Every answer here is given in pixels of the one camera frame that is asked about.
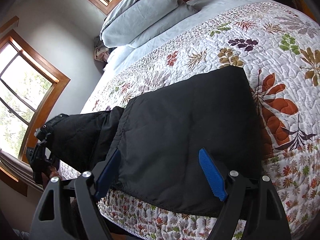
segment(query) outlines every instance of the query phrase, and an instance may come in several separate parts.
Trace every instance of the mattress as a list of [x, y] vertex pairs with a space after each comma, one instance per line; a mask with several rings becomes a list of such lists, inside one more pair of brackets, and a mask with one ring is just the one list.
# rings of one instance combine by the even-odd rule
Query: mattress
[[[125, 107], [142, 93], [230, 64], [243, 68], [260, 116], [263, 173], [298, 239], [320, 208], [319, 25], [269, 0], [190, 3], [201, 11], [105, 73], [82, 113]], [[67, 179], [78, 175], [65, 164], [61, 171]], [[113, 190], [98, 207], [108, 220], [146, 240], [205, 239], [216, 221], [161, 210]], [[241, 238], [244, 225], [240, 220], [234, 239]]]

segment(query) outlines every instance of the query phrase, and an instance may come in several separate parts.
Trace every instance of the gray pillow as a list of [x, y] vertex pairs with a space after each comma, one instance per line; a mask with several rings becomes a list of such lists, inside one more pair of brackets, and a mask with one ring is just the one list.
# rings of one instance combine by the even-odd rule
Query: gray pillow
[[100, 38], [106, 47], [130, 43], [178, 7], [178, 0], [122, 0], [106, 18]]
[[128, 45], [136, 49], [166, 30], [169, 30], [171, 27], [181, 22], [185, 18], [188, 18], [189, 16], [198, 12], [197, 9], [186, 4], [183, 0], [178, 0], [178, 4], [179, 6], [177, 8], [147, 28]]

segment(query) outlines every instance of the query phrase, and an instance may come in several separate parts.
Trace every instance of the white wall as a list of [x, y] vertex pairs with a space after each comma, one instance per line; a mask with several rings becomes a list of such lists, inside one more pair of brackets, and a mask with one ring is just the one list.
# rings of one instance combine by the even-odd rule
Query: white wall
[[[15, 15], [20, 18], [15, 31], [71, 79], [49, 118], [79, 114], [102, 76], [103, 65], [93, 59], [93, 38], [105, 15], [88, 0], [17, 0], [0, 26]], [[29, 187], [24, 197], [0, 181], [0, 208], [18, 230], [29, 231], [40, 196]]]

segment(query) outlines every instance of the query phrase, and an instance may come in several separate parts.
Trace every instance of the metal bolt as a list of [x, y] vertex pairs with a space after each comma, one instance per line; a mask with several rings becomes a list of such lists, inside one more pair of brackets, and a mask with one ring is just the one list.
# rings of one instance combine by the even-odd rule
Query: metal bolt
[[270, 178], [268, 176], [262, 176], [263, 181], [270, 181]]
[[53, 182], [53, 183], [56, 183], [56, 182], [58, 182], [59, 181], [59, 177], [53, 177], [52, 179], [51, 179], [51, 182]]
[[237, 171], [230, 171], [230, 175], [232, 177], [237, 177], [239, 175], [239, 173]]
[[82, 173], [82, 176], [87, 178], [91, 176], [91, 172], [90, 171], [85, 171], [84, 173]]

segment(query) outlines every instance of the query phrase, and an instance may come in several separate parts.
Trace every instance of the pillowcase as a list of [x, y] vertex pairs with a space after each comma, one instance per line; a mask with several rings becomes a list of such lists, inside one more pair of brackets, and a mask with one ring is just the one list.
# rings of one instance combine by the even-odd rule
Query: pillowcase
[[100, 38], [106, 47], [130, 43], [178, 7], [178, 0], [122, 0], [106, 18]]
[[128, 45], [120, 46], [116, 48], [110, 53], [110, 56], [108, 58], [108, 64], [105, 66], [103, 70], [107, 68], [112, 68], [112, 69], [117, 68], [133, 51], [134, 51], [134, 48], [131, 48]]
[[178, 5], [179, 6], [177, 8], [175, 8], [159, 21], [151, 25], [143, 33], [141, 33], [138, 37], [131, 41], [129, 46], [136, 49], [147, 43], [154, 37], [165, 32], [166, 30], [169, 30], [171, 27], [181, 22], [185, 18], [188, 18], [189, 16], [194, 15], [198, 12], [197, 9], [193, 8], [191, 5], [186, 4], [184, 0], [178, 0]]

